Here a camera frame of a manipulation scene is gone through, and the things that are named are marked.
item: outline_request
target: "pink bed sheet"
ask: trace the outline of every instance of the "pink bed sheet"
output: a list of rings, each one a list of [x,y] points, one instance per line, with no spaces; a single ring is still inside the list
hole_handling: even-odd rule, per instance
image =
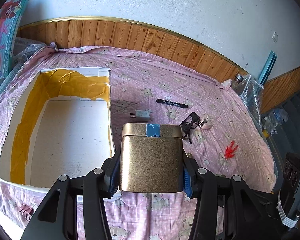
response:
[[[133,110],[148,110],[150,122],[180,124],[189,113],[207,114],[213,122],[209,130],[199,127],[191,133],[192,144],[183,141],[201,167],[231,177],[239,174],[256,190],[270,192],[275,183],[271,152],[256,130],[252,119],[230,81],[220,84],[175,62],[148,53],[87,46],[55,50],[46,47],[28,60],[0,96],[0,153],[14,107],[24,89],[40,69],[64,67],[111,68],[111,123],[114,144],[121,143],[122,125],[131,122]],[[188,109],[158,104],[156,98],[181,102]],[[234,140],[235,156],[223,158],[226,146]],[[44,197],[0,182],[0,210],[21,228],[30,215],[19,213],[25,204],[34,210]],[[114,240],[188,239],[196,199],[183,192],[173,194],[136,194],[123,192],[106,202],[110,231]],[[78,236],[84,239],[82,203],[78,203]],[[222,231],[223,212],[218,210],[216,233]]]

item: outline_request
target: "light switch plate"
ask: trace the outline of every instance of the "light switch plate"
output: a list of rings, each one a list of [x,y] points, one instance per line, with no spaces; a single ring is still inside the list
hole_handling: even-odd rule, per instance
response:
[[[274,43],[277,43],[277,41],[278,41],[278,35],[277,35],[276,32],[273,33],[272,39],[273,39]]]

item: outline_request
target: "wooden wall paneling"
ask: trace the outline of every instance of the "wooden wall paneling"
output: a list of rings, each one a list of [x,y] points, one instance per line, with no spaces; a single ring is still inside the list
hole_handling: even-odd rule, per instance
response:
[[[265,113],[287,100],[300,90],[300,67],[266,82],[261,105],[261,113]]]
[[[96,40],[98,21],[84,20],[82,22],[81,46],[94,45]]]
[[[206,75],[215,78],[218,71],[220,70],[220,67],[223,63],[223,58],[219,57],[218,55],[215,55],[215,57],[213,58],[210,66],[208,67],[207,71],[206,71]]]
[[[57,23],[47,23],[46,24],[46,44],[50,45],[51,42],[56,42],[57,34]]]
[[[77,47],[81,45],[83,20],[74,20],[69,23],[69,35],[68,35],[68,48]]]
[[[94,45],[110,46],[114,22],[98,21]]]
[[[114,23],[110,46],[125,49],[127,46],[130,28],[131,24],[128,23]]]
[[[36,40],[46,43],[46,25],[37,25]]]
[[[37,38],[37,26],[31,26],[29,28],[20,31],[20,37],[36,40]]]
[[[141,51],[147,30],[147,27],[131,25],[126,49]]]
[[[59,49],[68,48],[69,22],[70,21],[57,22],[56,43]]]
[[[275,107],[277,105],[275,101],[279,101],[278,98],[284,98],[283,95],[280,95],[280,93],[282,93],[282,90],[280,91],[280,88],[282,88],[281,85],[284,83],[285,83],[285,78],[274,79],[265,84],[264,95],[262,98],[262,104],[260,110],[262,113],[270,110],[272,107]]]
[[[173,52],[171,60],[183,65],[193,46],[193,43],[184,39],[179,39],[179,42]]]
[[[148,28],[141,51],[157,55],[163,34],[162,31]]]
[[[205,74],[215,56],[216,55],[213,52],[205,50],[197,64],[197,67],[195,68],[195,71]]]
[[[177,36],[164,33],[157,55],[166,59],[171,59],[179,40],[180,38]]]
[[[221,64],[220,72],[216,75],[215,79],[219,82],[223,82],[229,79],[233,73],[237,70],[230,62],[224,62]]]
[[[186,58],[186,61],[184,62],[184,66],[195,69],[197,67],[197,64],[199,63],[202,54],[204,53],[205,49],[201,46],[194,45],[189,54]]]
[[[50,44],[59,48],[87,45],[113,46],[144,51],[178,62],[219,82],[233,78],[236,73],[247,74],[230,60],[215,52],[180,38],[173,33],[129,22],[102,20],[66,20],[41,23],[18,31],[18,37]],[[300,67],[266,82],[261,112],[264,113],[300,90]]]

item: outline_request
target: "gold metal tin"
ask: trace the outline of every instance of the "gold metal tin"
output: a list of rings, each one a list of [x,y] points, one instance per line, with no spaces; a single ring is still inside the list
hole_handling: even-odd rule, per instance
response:
[[[160,125],[160,137],[146,137],[146,125],[123,125],[119,189],[138,193],[182,191],[181,127]]]

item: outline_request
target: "red plastic toy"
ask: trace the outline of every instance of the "red plastic toy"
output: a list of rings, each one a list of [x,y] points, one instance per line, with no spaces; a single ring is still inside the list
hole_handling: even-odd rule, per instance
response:
[[[233,145],[234,145],[234,141],[231,142],[230,147],[227,146],[226,153],[225,153],[226,160],[229,158],[232,158],[234,156],[234,154],[232,154],[232,153],[238,148],[238,146],[236,146],[232,149]]]

